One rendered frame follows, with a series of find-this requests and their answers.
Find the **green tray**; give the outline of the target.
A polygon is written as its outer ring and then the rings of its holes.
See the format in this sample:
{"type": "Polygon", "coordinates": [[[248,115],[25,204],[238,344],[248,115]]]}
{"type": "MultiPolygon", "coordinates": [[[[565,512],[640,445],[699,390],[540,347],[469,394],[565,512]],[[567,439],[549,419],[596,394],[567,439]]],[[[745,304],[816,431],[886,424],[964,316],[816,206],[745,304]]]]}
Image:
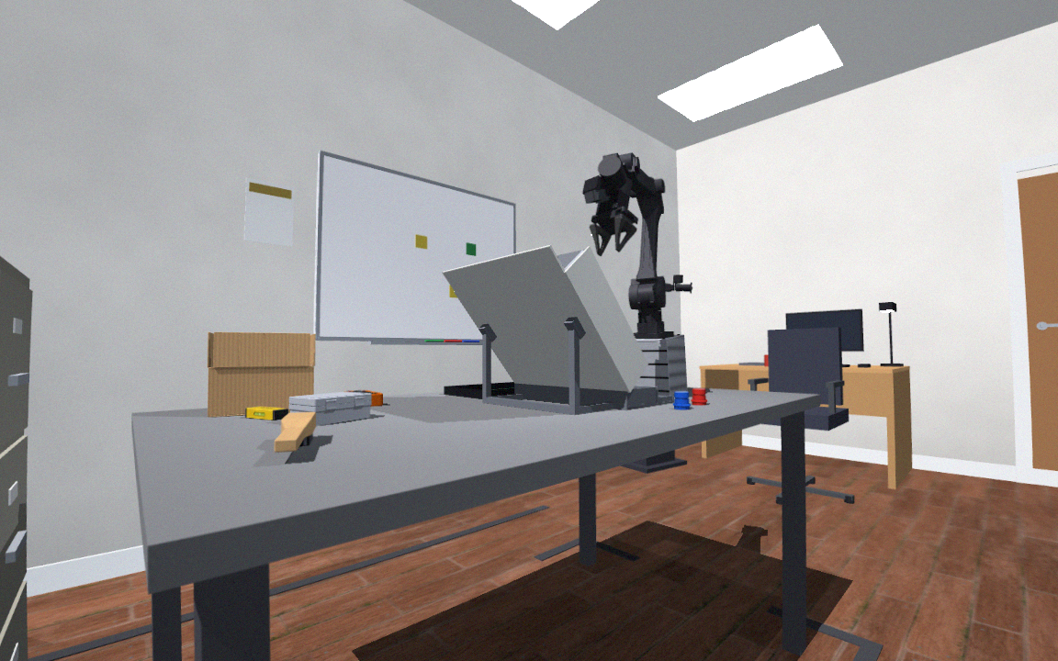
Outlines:
{"type": "MultiPolygon", "coordinates": [[[[479,398],[482,400],[482,384],[448,386],[444,387],[444,394],[457,394],[466,398],[479,398]]],[[[491,394],[515,394],[515,382],[492,382],[491,394]]]]}

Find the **yellow spirit level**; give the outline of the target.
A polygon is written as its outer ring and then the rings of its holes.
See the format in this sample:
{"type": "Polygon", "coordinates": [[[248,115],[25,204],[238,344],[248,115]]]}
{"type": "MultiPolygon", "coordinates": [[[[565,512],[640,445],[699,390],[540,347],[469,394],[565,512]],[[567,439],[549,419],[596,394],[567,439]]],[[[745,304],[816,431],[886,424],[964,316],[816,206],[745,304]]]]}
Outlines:
{"type": "Polygon", "coordinates": [[[260,420],[281,420],[288,415],[288,409],[269,409],[268,407],[253,407],[247,409],[247,418],[260,420]]]}

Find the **open brown cardboard box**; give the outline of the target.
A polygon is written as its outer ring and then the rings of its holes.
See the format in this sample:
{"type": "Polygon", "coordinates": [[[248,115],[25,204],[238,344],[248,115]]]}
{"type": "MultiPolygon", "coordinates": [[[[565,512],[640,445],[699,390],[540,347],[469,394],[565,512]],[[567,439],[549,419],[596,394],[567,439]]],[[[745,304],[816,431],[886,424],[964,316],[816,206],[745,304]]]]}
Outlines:
{"type": "Polygon", "coordinates": [[[315,336],[209,333],[208,417],[243,417],[259,406],[290,414],[289,397],[314,394],[315,336]]]}

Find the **orange digital multimeter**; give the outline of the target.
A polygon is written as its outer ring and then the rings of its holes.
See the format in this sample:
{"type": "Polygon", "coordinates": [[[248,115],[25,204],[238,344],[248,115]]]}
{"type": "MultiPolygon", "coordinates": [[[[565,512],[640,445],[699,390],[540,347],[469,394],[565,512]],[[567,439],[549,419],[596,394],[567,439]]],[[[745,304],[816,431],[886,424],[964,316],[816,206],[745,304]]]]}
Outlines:
{"type": "Polygon", "coordinates": [[[382,393],[368,392],[368,390],[358,390],[358,392],[371,394],[371,406],[370,407],[382,406],[383,405],[383,394],[382,393]]]}

